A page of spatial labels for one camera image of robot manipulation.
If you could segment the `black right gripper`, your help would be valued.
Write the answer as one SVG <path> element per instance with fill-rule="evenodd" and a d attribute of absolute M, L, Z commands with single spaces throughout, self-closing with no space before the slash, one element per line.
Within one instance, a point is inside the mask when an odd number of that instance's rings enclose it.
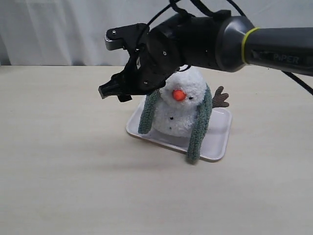
<path fill-rule="evenodd" d="M 150 29 L 144 44 L 128 51 L 124 69 L 98 87 L 102 99 L 117 96 L 119 102 L 132 100 L 131 94 L 148 94 L 165 85 L 184 64 L 179 48 L 180 25 L 158 25 Z"/>

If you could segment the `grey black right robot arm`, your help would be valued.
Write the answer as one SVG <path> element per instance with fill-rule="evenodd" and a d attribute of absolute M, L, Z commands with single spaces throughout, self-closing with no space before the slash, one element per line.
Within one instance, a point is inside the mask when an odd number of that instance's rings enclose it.
<path fill-rule="evenodd" d="M 121 72 L 99 87 L 102 98 L 120 102 L 164 87 L 182 66 L 236 72 L 256 65 L 312 76 L 311 27 L 257 28 L 245 16 L 176 14 L 154 28 L 132 24 L 110 29 L 108 50 L 125 49 L 129 59 Z"/>

